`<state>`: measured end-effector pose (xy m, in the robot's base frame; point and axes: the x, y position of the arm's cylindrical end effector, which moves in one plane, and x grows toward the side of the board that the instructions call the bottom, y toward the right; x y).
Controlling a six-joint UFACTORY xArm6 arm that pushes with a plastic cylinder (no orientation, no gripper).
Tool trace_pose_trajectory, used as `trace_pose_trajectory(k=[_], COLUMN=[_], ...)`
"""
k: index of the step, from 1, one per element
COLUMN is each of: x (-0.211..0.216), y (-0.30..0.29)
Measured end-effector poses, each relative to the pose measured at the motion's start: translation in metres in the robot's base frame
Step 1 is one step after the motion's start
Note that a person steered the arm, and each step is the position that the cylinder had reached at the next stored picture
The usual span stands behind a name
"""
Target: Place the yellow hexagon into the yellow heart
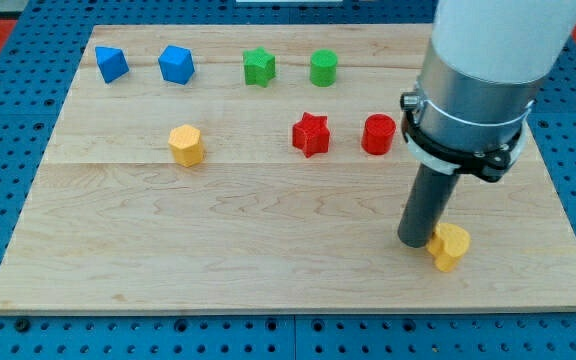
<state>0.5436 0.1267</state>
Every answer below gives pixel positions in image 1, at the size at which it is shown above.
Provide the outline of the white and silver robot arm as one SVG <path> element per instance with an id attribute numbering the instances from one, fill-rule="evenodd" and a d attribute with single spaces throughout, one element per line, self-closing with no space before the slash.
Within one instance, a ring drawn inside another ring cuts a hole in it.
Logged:
<path id="1" fill-rule="evenodd" d="M 402 133 L 426 167 L 499 181 L 526 142 L 539 87 L 576 25 L 576 0 L 443 0 Z"/>

